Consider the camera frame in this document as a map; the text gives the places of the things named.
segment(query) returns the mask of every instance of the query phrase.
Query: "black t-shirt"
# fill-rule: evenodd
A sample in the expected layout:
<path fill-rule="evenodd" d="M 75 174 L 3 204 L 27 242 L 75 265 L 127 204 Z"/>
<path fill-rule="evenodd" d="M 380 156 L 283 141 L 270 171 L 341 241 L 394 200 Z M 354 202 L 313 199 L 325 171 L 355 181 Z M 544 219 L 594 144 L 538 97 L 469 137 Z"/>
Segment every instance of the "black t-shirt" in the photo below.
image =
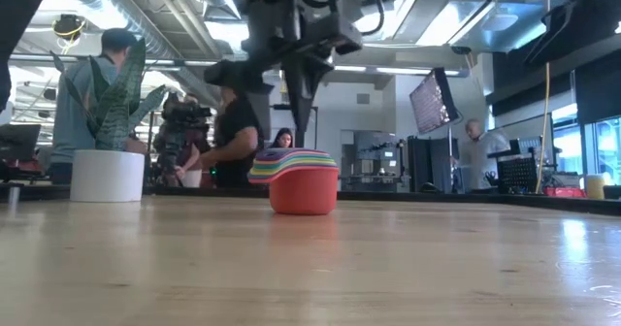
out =
<path fill-rule="evenodd" d="M 263 148 L 263 136 L 258 119 L 251 105 L 245 99 L 237 99 L 226 107 L 224 113 L 217 118 L 215 126 L 215 144 L 224 147 L 235 139 L 235 135 L 247 127 L 257 130 L 259 141 L 257 150 Z M 249 186 L 248 172 L 256 152 L 242 160 L 218 162 L 216 169 L 216 184 L 218 187 L 245 187 Z"/>

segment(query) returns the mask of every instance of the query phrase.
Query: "potted plant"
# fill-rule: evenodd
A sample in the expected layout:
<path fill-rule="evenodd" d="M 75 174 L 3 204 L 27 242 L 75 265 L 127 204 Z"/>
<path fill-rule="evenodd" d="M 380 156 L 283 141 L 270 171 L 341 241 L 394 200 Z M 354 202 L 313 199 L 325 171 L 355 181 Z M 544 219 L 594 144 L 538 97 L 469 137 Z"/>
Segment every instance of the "potted plant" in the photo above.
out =
<path fill-rule="evenodd" d="M 89 62 L 93 76 L 93 92 L 89 102 L 73 82 L 65 78 L 67 90 L 86 115 L 87 127 L 95 139 L 95 149 L 76 150 L 71 179 L 71 200 L 79 202 L 131 202 L 143 196 L 145 156 L 126 152 L 130 132 L 145 115 L 159 107 L 166 93 L 162 85 L 151 91 L 141 102 L 147 49 L 142 39 L 134 45 L 118 73 L 109 84 L 93 57 Z M 61 73 L 64 65 L 56 56 L 54 65 Z"/>

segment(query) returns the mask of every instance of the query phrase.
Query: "snake plant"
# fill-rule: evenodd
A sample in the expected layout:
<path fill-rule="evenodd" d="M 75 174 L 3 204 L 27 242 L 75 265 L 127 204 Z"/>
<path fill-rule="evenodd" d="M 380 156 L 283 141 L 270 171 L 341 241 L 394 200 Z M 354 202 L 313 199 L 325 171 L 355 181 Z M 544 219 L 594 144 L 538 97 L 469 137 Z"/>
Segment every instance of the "snake plant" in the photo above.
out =
<path fill-rule="evenodd" d="M 54 53 L 51 55 L 56 69 L 64 73 L 65 67 L 60 58 Z M 130 132 L 150 111 L 162 103 L 167 91 L 165 85 L 152 90 L 141 102 L 146 56 L 145 39 L 142 39 L 129 50 L 118 77 L 112 84 L 104 79 L 99 64 L 89 56 L 93 92 L 88 95 L 88 102 L 84 101 L 74 83 L 63 76 L 69 94 L 86 114 L 87 127 L 95 139 L 97 149 L 123 151 Z"/>

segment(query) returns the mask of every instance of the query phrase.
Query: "woman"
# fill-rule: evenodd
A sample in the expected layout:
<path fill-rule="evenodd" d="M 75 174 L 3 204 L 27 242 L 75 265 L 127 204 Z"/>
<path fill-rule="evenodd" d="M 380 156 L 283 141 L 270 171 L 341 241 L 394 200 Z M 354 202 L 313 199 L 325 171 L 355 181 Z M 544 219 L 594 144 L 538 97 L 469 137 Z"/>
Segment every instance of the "woman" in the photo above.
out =
<path fill-rule="evenodd" d="M 280 128 L 270 147 L 293 147 L 293 133 L 288 128 Z"/>

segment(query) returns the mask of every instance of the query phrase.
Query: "table surface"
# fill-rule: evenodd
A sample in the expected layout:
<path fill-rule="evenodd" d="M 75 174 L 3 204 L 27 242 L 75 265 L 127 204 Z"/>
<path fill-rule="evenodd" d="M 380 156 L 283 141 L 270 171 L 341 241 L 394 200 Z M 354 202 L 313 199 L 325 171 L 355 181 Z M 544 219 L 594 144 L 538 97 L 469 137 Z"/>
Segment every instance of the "table surface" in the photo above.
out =
<path fill-rule="evenodd" d="M 3 325 L 619 325 L 621 220 L 146 197 L 0 212 Z"/>

